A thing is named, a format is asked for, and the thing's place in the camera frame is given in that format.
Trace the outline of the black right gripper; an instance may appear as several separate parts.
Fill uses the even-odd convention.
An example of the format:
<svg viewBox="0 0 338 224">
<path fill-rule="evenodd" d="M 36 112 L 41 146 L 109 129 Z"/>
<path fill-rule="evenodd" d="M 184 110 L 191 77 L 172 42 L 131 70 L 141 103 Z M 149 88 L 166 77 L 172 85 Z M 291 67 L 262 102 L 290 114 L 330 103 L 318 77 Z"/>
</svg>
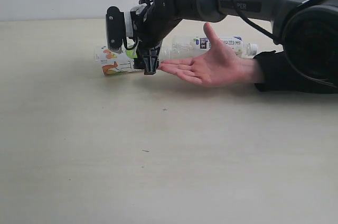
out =
<svg viewBox="0 0 338 224">
<path fill-rule="evenodd" d="M 199 20 L 197 0 L 153 0 L 136 20 L 137 50 L 142 59 L 134 58 L 134 69 L 154 75 L 159 66 L 162 40 L 181 20 Z"/>
</svg>

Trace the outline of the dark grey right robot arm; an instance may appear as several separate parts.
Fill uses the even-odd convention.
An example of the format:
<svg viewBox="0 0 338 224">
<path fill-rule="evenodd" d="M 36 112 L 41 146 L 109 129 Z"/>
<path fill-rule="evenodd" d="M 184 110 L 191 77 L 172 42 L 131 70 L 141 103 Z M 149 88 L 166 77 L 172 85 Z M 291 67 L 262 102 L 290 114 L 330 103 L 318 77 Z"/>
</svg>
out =
<svg viewBox="0 0 338 224">
<path fill-rule="evenodd" d="M 226 16 L 267 21 L 256 30 L 283 46 L 303 77 L 337 86 L 337 0 L 139 0 L 124 14 L 125 37 L 133 39 L 141 68 L 157 69 L 162 40 L 182 20 L 217 23 Z"/>
</svg>

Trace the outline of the black sleeved forearm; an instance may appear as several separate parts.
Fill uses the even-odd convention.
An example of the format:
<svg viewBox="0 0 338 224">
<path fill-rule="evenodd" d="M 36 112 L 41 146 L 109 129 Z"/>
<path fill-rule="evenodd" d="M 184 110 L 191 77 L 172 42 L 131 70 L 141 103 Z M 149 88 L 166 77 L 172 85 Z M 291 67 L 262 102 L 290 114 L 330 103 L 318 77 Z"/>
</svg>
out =
<svg viewBox="0 0 338 224">
<path fill-rule="evenodd" d="M 309 94 L 337 94 L 337 88 L 321 85 L 304 78 L 288 63 L 284 52 L 261 52 L 254 56 L 263 75 L 263 82 L 256 83 L 260 92 L 294 91 Z"/>
</svg>

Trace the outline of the person's open bare hand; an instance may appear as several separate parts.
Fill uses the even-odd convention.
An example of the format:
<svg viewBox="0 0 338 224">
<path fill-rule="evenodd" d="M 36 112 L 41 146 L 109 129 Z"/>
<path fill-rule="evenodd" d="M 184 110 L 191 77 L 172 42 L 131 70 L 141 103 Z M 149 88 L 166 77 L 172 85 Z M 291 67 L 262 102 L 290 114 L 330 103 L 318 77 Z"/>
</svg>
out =
<svg viewBox="0 0 338 224">
<path fill-rule="evenodd" d="M 238 57 L 218 38 L 209 22 L 204 24 L 203 30 L 212 43 L 209 51 L 193 58 L 164 60 L 158 69 L 204 87 L 263 82 L 261 68 L 255 59 Z"/>
</svg>

